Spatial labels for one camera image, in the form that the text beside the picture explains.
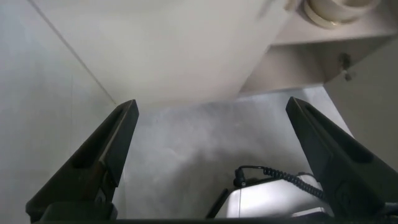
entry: white bowl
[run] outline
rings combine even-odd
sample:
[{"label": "white bowl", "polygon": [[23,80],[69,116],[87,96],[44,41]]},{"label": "white bowl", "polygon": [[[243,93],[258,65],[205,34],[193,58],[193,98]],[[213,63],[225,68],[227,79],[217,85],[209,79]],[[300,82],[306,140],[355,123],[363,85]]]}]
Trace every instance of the white bowl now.
[{"label": "white bowl", "polygon": [[374,9],[381,0],[309,0],[320,17],[334,22],[353,21]]}]

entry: cabinet shelf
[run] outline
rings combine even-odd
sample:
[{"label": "cabinet shelf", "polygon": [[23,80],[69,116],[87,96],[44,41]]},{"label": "cabinet shelf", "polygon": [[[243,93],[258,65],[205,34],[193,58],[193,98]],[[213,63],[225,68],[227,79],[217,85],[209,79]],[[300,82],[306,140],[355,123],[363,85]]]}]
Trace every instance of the cabinet shelf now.
[{"label": "cabinet shelf", "polygon": [[382,37],[396,33],[396,20],[385,1],[358,21],[335,30],[315,25],[307,17],[301,5],[276,37],[273,45]]},{"label": "cabinet shelf", "polygon": [[243,85],[240,94],[255,95],[268,91],[322,85],[323,70],[312,46],[273,46]]}]

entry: black cable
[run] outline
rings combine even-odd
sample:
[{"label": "black cable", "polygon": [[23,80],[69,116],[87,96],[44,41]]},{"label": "black cable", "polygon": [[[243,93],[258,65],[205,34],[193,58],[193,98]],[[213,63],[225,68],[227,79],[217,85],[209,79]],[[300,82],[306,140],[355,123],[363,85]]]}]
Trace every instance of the black cable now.
[{"label": "black cable", "polygon": [[296,177],[295,175],[288,174],[286,172],[282,172],[280,170],[275,170],[270,167],[263,167],[263,166],[240,166],[238,169],[235,170],[235,179],[234,179],[234,185],[236,187],[244,187],[246,186],[246,179],[244,178],[243,170],[242,169],[262,169],[263,173],[265,175],[271,176],[276,179],[283,179],[286,180],[292,184],[294,184],[296,187],[302,189],[303,191],[312,194],[316,197],[318,197],[321,200],[326,200],[325,194],[323,193],[322,190],[311,186],[310,184],[307,184],[300,178]]}]

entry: white cabinet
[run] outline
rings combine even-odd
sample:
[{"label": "white cabinet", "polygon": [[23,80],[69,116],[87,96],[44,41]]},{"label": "white cabinet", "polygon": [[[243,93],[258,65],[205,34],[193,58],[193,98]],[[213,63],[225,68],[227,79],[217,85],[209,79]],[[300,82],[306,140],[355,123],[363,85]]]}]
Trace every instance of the white cabinet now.
[{"label": "white cabinet", "polygon": [[398,170],[398,38],[325,84],[354,137]]},{"label": "white cabinet", "polygon": [[295,0],[32,1],[117,103],[237,96]]}]

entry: white cabinet wall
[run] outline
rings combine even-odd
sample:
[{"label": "white cabinet wall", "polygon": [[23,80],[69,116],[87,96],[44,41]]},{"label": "white cabinet wall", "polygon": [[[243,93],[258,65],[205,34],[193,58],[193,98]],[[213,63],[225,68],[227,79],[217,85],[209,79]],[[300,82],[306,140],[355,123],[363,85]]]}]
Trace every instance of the white cabinet wall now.
[{"label": "white cabinet wall", "polygon": [[288,0],[32,0],[117,103],[236,97],[289,17]]},{"label": "white cabinet wall", "polygon": [[27,1],[0,2],[2,222],[30,223],[26,202],[114,108]]}]

